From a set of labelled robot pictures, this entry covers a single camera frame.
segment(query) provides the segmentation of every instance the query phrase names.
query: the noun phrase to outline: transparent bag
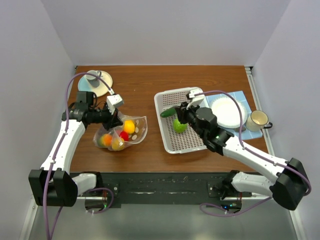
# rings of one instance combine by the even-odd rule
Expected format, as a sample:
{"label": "transparent bag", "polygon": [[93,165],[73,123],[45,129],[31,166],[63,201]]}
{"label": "transparent bag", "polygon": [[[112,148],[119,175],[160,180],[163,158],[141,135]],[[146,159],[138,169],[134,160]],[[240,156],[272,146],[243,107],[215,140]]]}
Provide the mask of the transparent bag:
{"label": "transparent bag", "polygon": [[145,139],[148,132],[146,116],[126,116],[118,112],[118,117],[123,122],[122,126],[107,131],[101,125],[95,132],[93,142],[98,148],[121,151]]}

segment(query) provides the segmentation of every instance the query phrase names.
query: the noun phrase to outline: white basket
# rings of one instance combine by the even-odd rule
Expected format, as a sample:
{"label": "white basket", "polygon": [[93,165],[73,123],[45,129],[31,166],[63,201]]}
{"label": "white basket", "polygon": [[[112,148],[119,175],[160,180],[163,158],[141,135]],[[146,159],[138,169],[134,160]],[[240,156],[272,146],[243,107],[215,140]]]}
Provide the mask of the white basket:
{"label": "white basket", "polygon": [[[187,102],[187,94],[193,89],[202,90],[199,87],[185,87],[159,92],[154,96],[155,110],[164,149],[170,154],[185,154],[207,149],[202,139],[189,125],[183,133],[176,133],[174,131],[173,122],[174,119],[177,118],[177,114],[165,118],[160,117],[160,114],[164,110],[174,106],[180,106],[182,102]],[[206,98],[201,102],[200,107],[209,107]]]}

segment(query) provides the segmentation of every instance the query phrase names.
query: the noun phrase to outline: brown tabletop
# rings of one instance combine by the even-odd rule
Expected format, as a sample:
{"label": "brown tabletop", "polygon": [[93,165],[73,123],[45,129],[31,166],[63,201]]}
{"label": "brown tabletop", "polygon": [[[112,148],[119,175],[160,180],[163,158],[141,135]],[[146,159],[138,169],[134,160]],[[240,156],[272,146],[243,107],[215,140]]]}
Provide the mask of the brown tabletop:
{"label": "brown tabletop", "polygon": [[[122,151],[109,151],[93,144],[100,124],[91,124],[75,150],[71,172],[250,172],[248,166],[209,150],[185,154],[165,151],[157,120],[154,96],[167,90],[199,87],[203,91],[243,91],[252,110],[253,96],[243,66],[79,66],[76,73],[89,70],[108,72],[112,88],[121,95],[124,105],[119,110],[129,116],[146,116],[148,133],[139,144]],[[76,99],[77,78],[72,86],[69,103]],[[267,152],[263,137],[246,141]]]}

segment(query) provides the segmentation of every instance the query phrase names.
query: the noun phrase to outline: gray floor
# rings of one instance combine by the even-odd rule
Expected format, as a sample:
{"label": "gray floor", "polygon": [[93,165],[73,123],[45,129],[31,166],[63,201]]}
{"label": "gray floor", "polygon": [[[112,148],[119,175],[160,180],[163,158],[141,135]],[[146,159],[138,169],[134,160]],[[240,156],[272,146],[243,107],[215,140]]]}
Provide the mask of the gray floor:
{"label": "gray floor", "polygon": [[[254,204],[245,200],[243,207]],[[49,207],[50,225],[58,208]],[[45,239],[42,207],[36,213],[30,240]],[[273,200],[236,217],[212,217],[197,205],[124,204],[92,216],[84,201],[65,207],[54,240],[296,240],[289,211]]]}

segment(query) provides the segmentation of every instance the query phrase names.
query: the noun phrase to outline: blue placemat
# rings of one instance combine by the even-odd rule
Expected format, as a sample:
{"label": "blue placemat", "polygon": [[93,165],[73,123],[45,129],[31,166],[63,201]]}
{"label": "blue placemat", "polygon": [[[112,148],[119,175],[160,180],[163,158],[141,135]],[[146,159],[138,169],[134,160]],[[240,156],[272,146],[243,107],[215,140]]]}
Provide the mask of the blue placemat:
{"label": "blue placemat", "polygon": [[[248,113],[248,118],[249,118],[252,111],[251,111],[250,106],[247,102],[247,99],[246,99],[244,92],[243,91],[234,91],[234,92],[229,92],[229,94],[232,97],[234,97],[238,102],[241,102],[245,106],[246,111]],[[205,99],[207,100],[207,102],[210,106],[210,104],[213,100],[220,98],[220,97],[226,97],[226,95],[215,94],[215,95],[206,96]],[[235,136],[239,137],[239,133],[236,132],[235,130],[230,129],[230,128],[225,128],[225,129],[228,130],[229,132],[233,133]],[[250,131],[247,129],[242,132],[242,140],[257,139],[257,138],[261,138],[261,137],[262,137],[261,131]]]}

